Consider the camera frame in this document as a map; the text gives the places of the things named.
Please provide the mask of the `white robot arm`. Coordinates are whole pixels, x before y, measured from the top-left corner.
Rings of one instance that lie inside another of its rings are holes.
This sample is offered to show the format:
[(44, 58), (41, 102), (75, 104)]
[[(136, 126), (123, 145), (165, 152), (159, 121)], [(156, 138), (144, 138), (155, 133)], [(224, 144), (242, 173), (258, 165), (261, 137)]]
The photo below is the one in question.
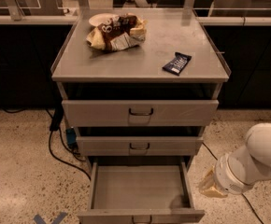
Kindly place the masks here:
[(243, 146), (218, 158), (199, 191), (210, 198), (224, 198), (229, 193), (243, 194), (265, 180), (271, 180), (271, 123), (252, 126)]

